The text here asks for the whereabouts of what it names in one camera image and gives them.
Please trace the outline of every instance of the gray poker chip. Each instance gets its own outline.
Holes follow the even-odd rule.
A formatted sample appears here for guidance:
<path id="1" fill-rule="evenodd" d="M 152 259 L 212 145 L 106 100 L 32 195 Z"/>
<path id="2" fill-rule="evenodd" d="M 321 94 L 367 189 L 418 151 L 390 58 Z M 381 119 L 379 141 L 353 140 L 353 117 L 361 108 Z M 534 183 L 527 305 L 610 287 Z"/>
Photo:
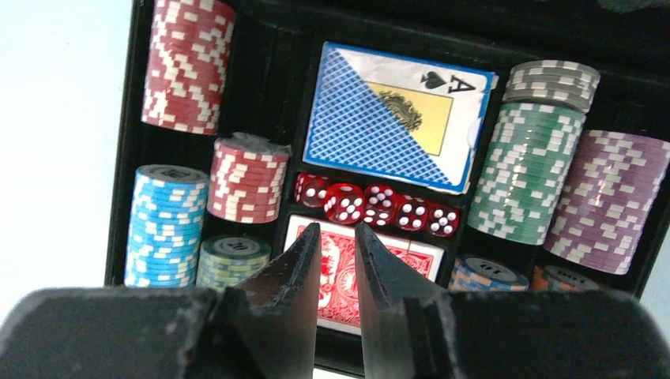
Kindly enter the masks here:
<path id="1" fill-rule="evenodd" d="M 579 97 L 591 102 L 593 101 L 594 91 L 577 88 L 573 85 L 548 83 L 544 81 L 530 81 L 526 83 L 510 84 L 507 86 L 507 91 L 518 91 L 522 89 L 547 89 L 552 91 L 570 92 Z"/>
<path id="2" fill-rule="evenodd" d="M 507 85 L 510 84 L 519 84 L 519 83 L 530 83 L 534 81 L 543 81 L 546 83 L 556 83 L 556 84 L 564 84 L 564 85 L 571 85 L 580 89 L 585 89 L 589 91 L 595 91 L 597 87 L 588 81 L 582 81 L 580 79 L 577 79 L 575 77 L 564 77 L 560 75 L 522 75 L 522 76 L 517 76 L 517 77 L 510 77 L 510 79 L 507 81 Z"/>
<path id="3" fill-rule="evenodd" d="M 587 73 L 574 71 L 571 69 L 535 67 L 532 69 L 520 69 L 518 71 L 510 72 L 510 77 L 527 77 L 533 75 L 558 75 L 560 77 L 572 77 L 574 79 L 590 83 L 593 87 L 597 87 L 600 83 L 600 79 L 598 78 L 595 78 Z"/>
<path id="4" fill-rule="evenodd" d="M 571 61 L 560 61 L 555 59 L 545 59 L 541 61 L 531 61 L 523 62 L 512 68 L 512 72 L 517 72 L 523 69 L 563 69 L 567 71 L 573 71 L 578 73 L 584 73 L 585 75 L 590 76 L 593 82 L 600 82 L 600 73 L 597 69 L 594 69 L 591 66 L 587 66 L 582 63 L 571 62 Z"/>
<path id="5" fill-rule="evenodd" d="M 550 105 L 568 106 L 583 113 L 588 113 L 591 110 L 590 102 L 580 96 L 570 92 L 550 91 L 545 89 L 508 91 L 502 97 L 502 101 L 541 101 L 542 103 L 548 103 Z"/>

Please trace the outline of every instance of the spade symbol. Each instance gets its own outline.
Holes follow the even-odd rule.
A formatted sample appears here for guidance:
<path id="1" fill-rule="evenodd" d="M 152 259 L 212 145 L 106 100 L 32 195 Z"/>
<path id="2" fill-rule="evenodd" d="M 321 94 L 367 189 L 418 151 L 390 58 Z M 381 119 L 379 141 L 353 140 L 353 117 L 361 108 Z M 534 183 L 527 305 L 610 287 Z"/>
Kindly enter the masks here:
<path id="1" fill-rule="evenodd" d="M 444 79 L 442 79 L 435 71 L 428 71 L 427 74 L 421 76 L 421 83 L 425 83 L 424 85 L 428 89 L 436 89 L 437 87 L 446 84 Z"/>

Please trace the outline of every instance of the purple poker chip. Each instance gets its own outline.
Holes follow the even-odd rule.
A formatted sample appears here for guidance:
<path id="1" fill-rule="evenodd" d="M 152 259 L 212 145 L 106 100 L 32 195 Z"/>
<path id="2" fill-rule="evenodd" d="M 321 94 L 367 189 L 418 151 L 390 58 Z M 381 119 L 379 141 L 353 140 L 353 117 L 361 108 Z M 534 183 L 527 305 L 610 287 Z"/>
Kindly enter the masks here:
<path id="1" fill-rule="evenodd" d="M 624 195 L 631 194 L 639 197 L 656 196 L 656 193 L 660 188 L 660 186 L 657 185 L 650 186 L 649 183 L 638 183 L 635 186 L 621 182 L 610 182 L 603 178 L 590 178 L 588 176 L 583 176 L 579 178 L 579 180 L 570 181 L 568 186 L 570 187 L 570 192 L 575 189 L 596 190 L 602 188 L 616 191 L 617 193 Z"/>
<path id="2" fill-rule="evenodd" d="M 603 255 L 603 256 L 609 256 L 612 254 L 616 255 L 630 255 L 635 251 L 634 247 L 637 247 L 637 245 L 633 245 L 628 249 L 624 249 L 623 247 L 614 247 L 610 246 L 604 242 L 594 242 L 594 241 L 588 241 L 588 240 L 577 240 L 576 238 L 571 238 L 570 236 L 564 236 L 564 235 L 554 235 L 552 233 L 547 233 L 547 238 L 544 242 L 545 249 L 551 251 L 550 248 L 553 246 L 567 246 L 573 249 L 580 250 L 584 253 L 593 253 L 596 255 Z"/>
<path id="3" fill-rule="evenodd" d="M 602 222 L 588 217 L 565 216 L 557 210 L 555 223 L 550 232 L 556 235 L 569 235 L 571 238 L 586 239 L 593 242 L 603 242 L 611 246 L 630 248 L 639 240 L 642 229 L 639 231 L 620 227 L 608 221 Z"/>
<path id="4" fill-rule="evenodd" d="M 591 193 L 568 187 L 567 189 L 564 188 L 562 198 L 569 198 L 573 205 L 590 205 L 599 208 L 618 205 L 624 207 L 621 212 L 624 210 L 648 212 L 655 197 L 623 196 L 621 193 L 611 195 L 606 191 Z"/>
<path id="5" fill-rule="evenodd" d="M 604 137 L 592 137 L 589 135 L 589 132 L 591 132 L 591 130 L 586 130 L 579 137 L 580 141 L 584 141 L 583 148 L 596 149 L 603 152 L 613 152 L 625 156 L 637 156 L 638 158 L 642 158 L 644 155 L 655 156 L 658 157 L 657 160 L 660 161 L 670 158 L 670 150 L 665 148 L 658 148 L 657 146 L 639 142 L 622 142 L 621 140 L 612 141 L 610 139 L 604 139 Z"/>
<path id="6" fill-rule="evenodd" d="M 595 207 L 589 204 L 580 203 L 579 201 L 574 201 L 570 203 L 570 199 L 566 199 L 565 197 L 560 200 L 558 205 L 556 205 L 556 209 L 559 209 L 565 212 L 566 214 L 570 214 L 573 216 L 582 216 L 582 217 L 599 216 L 603 220 L 609 220 L 614 222 L 616 220 L 623 220 L 628 223 L 637 223 L 637 224 L 644 224 L 648 215 L 648 212 L 635 209 L 626 210 L 620 205 Z"/>
<path id="7" fill-rule="evenodd" d="M 666 159 L 664 160 L 650 159 L 647 158 L 647 155 L 644 155 L 642 158 L 637 158 L 633 156 L 623 156 L 621 154 L 615 154 L 612 152 L 592 150 L 589 148 L 585 148 L 583 146 L 580 146 L 575 155 L 578 156 L 581 160 L 589 161 L 591 163 L 600 161 L 606 161 L 612 164 L 626 163 L 630 164 L 633 167 L 644 167 L 646 170 L 650 172 L 665 171 L 665 169 L 668 166 L 668 161 Z"/>
<path id="8" fill-rule="evenodd" d="M 587 132 L 585 132 L 585 135 L 588 137 L 600 137 L 613 140 L 614 143 L 610 143 L 613 145 L 616 145 L 616 142 L 618 141 L 629 141 L 648 145 L 662 150 L 670 150 L 670 142 L 658 140 L 652 137 L 638 136 L 636 134 L 608 132 L 606 130 L 588 130 Z"/>
<path id="9" fill-rule="evenodd" d="M 563 254 L 563 258 L 570 258 L 574 260 L 579 260 L 580 263 L 588 262 L 592 265 L 598 265 L 602 268 L 609 268 L 611 270 L 618 270 L 620 268 L 627 268 L 630 263 L 633 261 L 633 255 L 621 257 L 621 259 L 605 259 L 603 257 L 593 256 L 591 254 L 583 255 L 582 252 L 575 249 L 566 249 Z"/>
<path id="10" fill-rule="evenodd" d="M 567 259 L 568 261 L 573 261 L 579 264 L 587 263 L 599 268 L 607 269 L 608 272 L 612 273 L 622 268 L 627 269 L 630 265 L 630 262 L 633 260 L 633 254 L 615 257 L 615 254 L 610 254 L 610 256 L 596 255 L 592 253 L 585 253 L 572 246 L 565 246 L 558 243 L 553 244 L 548 248 L 547 243 L 545 242 L 544 248 L 550 253 Z"/>
<path id="11" fill-rule="evenodd" d="M 635 204 L 640 204 L 638 208 L 644 208 L 644 205 L 656 198 L 656 191 L 650 193 L 646 191 L 635 191 L 627 186 L 625 186 L 624 189 L 626 191 L 617 191 L 612 188 L 607 188 L 606 186 L 593 186 L 585 183 L 580 183 L 578 186 L 567 184 L 563 187 L 562 196 L 570 198 L 576 197 L 580 201 L 584 201 L 584 199 L 598 199 L 600 201 L 616 202 L 617 204 L 628 204 L 629 202 L 633 202 Z"/>
<path id="12" fill-rule="evenodd" d="M 578 260 L 572 257 L 565 257 L 564 259 L 587 268 L 591 268 L 597 271 L 606 272 L 608 274 L 614 274 L 614 275 L 626 275 L 628 273 L 628 269 L 630 268 L 630 265 L 626 265 L 625 267 L 621 266 L 611 267 L 607 265 L 601 265 L 597 262 L 592 262 L 585 259 Z"/>
<path id="13" fill-rule="evenodd" d="M 557 247 L 569 247 L 581 251 L 584 254 L 592 254 L 594 257 L 610 258 L 631 255 L 635 251 L 633 247 L 636 246 L 635 243 L 630 244 L 630 247 L 628 248 L 615 247 L 615 244 L 608 244 L 607 242 L 590 241 L 588 239 L 565 234 L 558 236 L 552 233 L 547 234 L 545 245 L 546 244 L 549 244 L 548 246 L 554 246 L 553 249 L 556 249 Z"/>
<path id="14" fill-rule="evenodd" d="M 550 253 L 559 257 L 571 256 L 610 266 L 617 266 L 621 265 L 623 262 L 630 261 L 634 254 L 633 251 L 627 251 L 625 254 L 620 255 L 615 253 L 603 253 L 599 250 L 591 250 L 592 252 L 589 253 L 588 251 L 585 251 L 584 248 L 580 248 L 579 243 L 561 243 L 549 241 L 549 238 L 544 242 L 543 247 Z"/>
<path id="15" fill-rule="evenodd" d="M 574 156 L 571 166 L 584 171 L 595 171 L 602 174 L 613 174 L 626 178 L 639 178 L 639 180 L 645 182 L 653 182 L 657 178 L 662 178 L 665 175 L 665 168 L 662 170 L 652 170 L 649 167 L 640 167 L 629 163 L 604 162 L 603 160 L 598 159 L 582 158 L 579 154 Z"/>

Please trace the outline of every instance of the blue poker chip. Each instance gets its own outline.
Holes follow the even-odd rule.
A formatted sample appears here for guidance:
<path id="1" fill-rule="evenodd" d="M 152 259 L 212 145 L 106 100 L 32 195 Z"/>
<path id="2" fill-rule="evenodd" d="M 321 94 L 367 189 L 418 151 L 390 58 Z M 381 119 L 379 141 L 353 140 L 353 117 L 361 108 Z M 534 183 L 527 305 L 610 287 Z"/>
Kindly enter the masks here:
<path id="1" fill-rule="evenodd" d="M 205 207 L 193 207 L 192 209 L 188 209 L 186 212 L 173 212 L 171 210 L 161 207 L 159 207 L 158 209 L 148 209 L 140 205 L 134 205 L 130 210 L 130 214 L 137 216 L 143 220 L 149 220 L 149 219 L 193 220 L 194 218 L 198 216 L 202 217 L 205 214 Z"/>
<path id="2" fill-rule="evenodd" d="M 196 223 L 164 223 L 160 220 L 145 221 L 138 220 L 134 217 L 130 218 L 130 227 L 138 232 L 145 232 L 147 234 L 158 235 L 194 235 L 200 233 L 202 229 L 202 221 Z"/>
<path id="3" fill-rule="evenodd" d="M 139 272 L 135 267 L 126 267 L 126 274 L 132 274 L 138 279 L 145 279 L 152 282 L 169 282 L 169 281 L 191 281 L 195 279 L 195 271 L 176 273 L 151 273 Z"/>
<path id="4" fill-rule="evenodd" d="M 195 249 L 193 246 L 182 246 L 176 249 L 172 249 L 170 247 L 147 246 L 141 243 L 129 242 L 126 245 L 126 249 L 136 253 L 140 257 L 155 259 L 190 257 L 192 255 L 199 254 L 198 249 Z"/>
<path id="5" fill-rule="evenodd" d="M 192 287 L 195 284 L 194 280 L 147 280 L 145 278 L 137 278 L 134 275 L 127 275 L 123 281 L 126 287 L 135 288 L 150 288 L 150 287 Z"/>
<path id="6" fill-rule="evenodd" d="M 169 164 L 150 164 L 140 166 L 135 171 L 135 182 L 146 183 L 152 187 L 185 190 L 206 189 L 209 176 L 189 167 Z"/>
<path id="7" fill-rule="evenodd" d="M 173 212 L 173 213 L 193 213 L 202 211 L 207 207 L 207 200 L 202 199 L 198 201 L 184 201 L 181 203 L 168 203 L 161 201 L 148 201 L 133 199 L 131 208 L 133 210 L 150 213 L 150 212 Z"/>
<path id="8" fill-rule="evenodd" d="M 142 245 L 151 245 L 156 247 L 180 247 L 197 245 L 200 241 L 200 234 L 198 233 L 197 235 L 186 236 L 163 236 L 137 233 L 131 230 L 128 234 L 128 239 L 132 240 L 134 243 L 139 243 Z"/>
<path id="9" fill-rule="evenodd" d="M 132 272 L 139 272 L 142 275 L 151 275 L 151 276 L 169 276 L 169 275 L 178 275 L 178 274 L 188 274 L 192 276 L 194 273 L 194 268 L 192 267 L 177 267 L 177 268 L 150 268 L 142 265 L 138 265 L 137 261 L 133 261 L 126 270 L 131 270 Z"/>
<path id="10" fill-rule="evenodd" d="M 171 268 L 195 268 L 198 266 L 198 256 L 191 255 L 186 257 L 177 257 L 177 258 L 155 258 L 155 257 L 143 257 L 138 253 L 129 251 L 127 255 L 128 261 L 132 261 L 133 265 L 137 267 L 146 267 L 154 268 L 156 270 L 168 270 Z"/>
<path id="11" fill-rule="evenodd" d="M 194 203 L 199 201 L 207 200 L 209 195 L 209 190 L 195 190 L 188 191 L 183 189 L 150 189 L 141 183 L 138 183 L 139 187 L 135 187 L 133 191 L 133 201 L 147 201 L 153 204 L 169 205 L 175 206 L 177 208 L 181 207 L 192 207 Z"/>
<path id="12" fill-rule="evenodd" d="M 130 231 L 136 235 L 146 235 L 156 241 L 183 241 L 191 238 L 199 237 L 202 231 L 200 224 L 185 227 L 172 227 L 172 225 L 161 224 L 158 227 L 152 224 L 131 223 Z"/>

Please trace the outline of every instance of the poker set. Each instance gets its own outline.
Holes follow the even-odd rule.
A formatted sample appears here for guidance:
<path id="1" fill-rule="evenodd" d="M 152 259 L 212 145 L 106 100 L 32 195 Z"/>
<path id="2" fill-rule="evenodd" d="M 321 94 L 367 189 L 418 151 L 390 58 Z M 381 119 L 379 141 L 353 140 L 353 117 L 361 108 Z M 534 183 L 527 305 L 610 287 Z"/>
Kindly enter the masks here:
<path id="1" fill-rule="evenodd" d="M 670 220 L 669 66 L 645 60 L 664 37 L 600 43 L 573 20 L 580 43 L 537 47 L 522 29 L 553 5 L 488 37 L 377 6 L 136 2 L 106 284 L 224 291 L 319 222 L 316 363 L 354 375 L 357 223 L 452 291 L 639 297 Z"/>

